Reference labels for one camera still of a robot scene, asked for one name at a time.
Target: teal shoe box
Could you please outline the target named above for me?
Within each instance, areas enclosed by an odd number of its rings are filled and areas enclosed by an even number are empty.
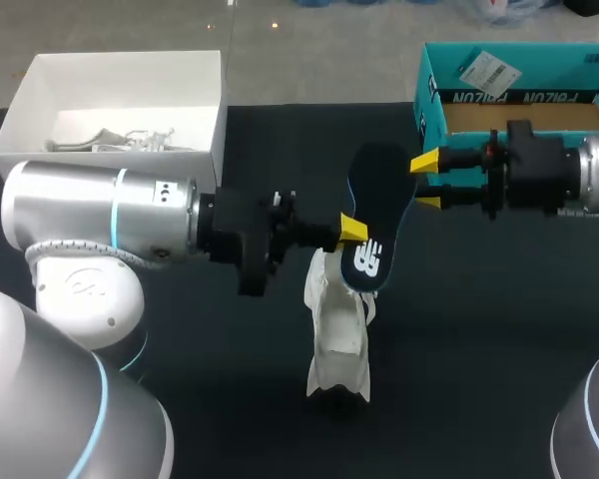
[[[497,98],[461,79],[483,52],[502,65],[486,72],[483,82],[508,67],[508,72],[519,72]],[[536,135],[559,135],[567,147],[576,147],[584,137],[599,134],[599,44],[427,43],[414,116],[425,152],[441,146],[480,148],[491,129],[505,142],[506,121],[521,119],[533,123]],[[477,186],[485,177],[474,169],[430,175],[429,180],[432,185]]]

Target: shoe insole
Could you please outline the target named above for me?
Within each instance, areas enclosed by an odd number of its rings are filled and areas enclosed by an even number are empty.
[[[343,284],[328,286],[319,312],[318,340],[323,351],[361,352],[366,321],[359,317],[355,298]]]
[[[417,187],[406,151],[396,144],[362,146],[348,170],[353,217],[368,226],[368,242],[347,244],[341,275],[351,289],[379,291],[387,282],[399,227]]]

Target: robotic arm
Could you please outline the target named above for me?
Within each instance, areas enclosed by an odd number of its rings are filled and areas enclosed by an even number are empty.
[[[129,265],[207,253],[237,267],[239,294],[262,295],[291,246],[334,251],[368,238],[366,225],[345,215],[330,225],[301,220],[295,192],[208,195],[189,179],[46,162],[11,172],[2,226],[25,251],[38,313],[91,350],[121,341],[140,320],[144,297]]]
[[[504,204],[512,209],[555,215],[567,204],[599,214],[599,137],[580,148],[565,148],[561,138],[535,137],[528,121],[508,122],[508,145],[496,131],[480,150],[442,147],[412,160],[412,173],[447,173],[480,167],[487,176],[479,188],[423,187],[419,198],[440,209],[481,205],[495,219]]]

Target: black insole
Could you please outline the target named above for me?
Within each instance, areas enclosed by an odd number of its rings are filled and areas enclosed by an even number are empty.
[[[368,225],[368,242],[343,249],[341,275],[351,289],[372,292],[386,284],[399,226],[416,183],[409,157],[399,145],[368,143],[357,151],[348,185],[355,204],[353,217]]]

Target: new balance logo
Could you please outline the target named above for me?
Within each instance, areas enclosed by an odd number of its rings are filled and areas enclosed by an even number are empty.
[[[354,265],[355,269],[365,272],[370,277],[376,277],[379,272],[379,255],[381,254],[381,244],[369,239],[368,242],[358,246],[355,249]]]

